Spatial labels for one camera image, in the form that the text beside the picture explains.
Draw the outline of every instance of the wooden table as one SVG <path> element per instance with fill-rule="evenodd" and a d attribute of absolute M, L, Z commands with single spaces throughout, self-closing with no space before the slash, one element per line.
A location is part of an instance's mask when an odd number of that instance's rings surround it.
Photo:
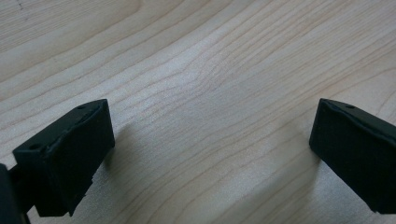
<path fill-rule="evenodd" d="M 395 223 L 308 145 L 321 97 L 396 124 L 395 66 L 394 0 L 1 0 L 0 162 L 107 98 L 87 197 L 32 223 Z"/>

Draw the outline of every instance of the hole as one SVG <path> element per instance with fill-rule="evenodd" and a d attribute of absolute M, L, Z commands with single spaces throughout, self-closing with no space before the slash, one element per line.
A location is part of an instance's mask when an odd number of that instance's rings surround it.
<path fill-rule="evenodd" d="M 41 147 L 41 144 L 37 143 L 37 144 L 33 144 L 31 146 L 29 146 L 29 149 L 35 150 Z"/>

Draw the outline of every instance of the wood grain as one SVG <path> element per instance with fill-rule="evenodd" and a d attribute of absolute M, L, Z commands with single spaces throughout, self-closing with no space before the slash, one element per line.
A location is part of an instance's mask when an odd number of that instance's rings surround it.
<path fill-rule="evenodd" d="M 107 98 L 87 197 L 32 223 L 394 223 L 308 138 L 320 97 L 396 124 L 395 60 L 393 0 L 1 0 L 0 162 Z"/>

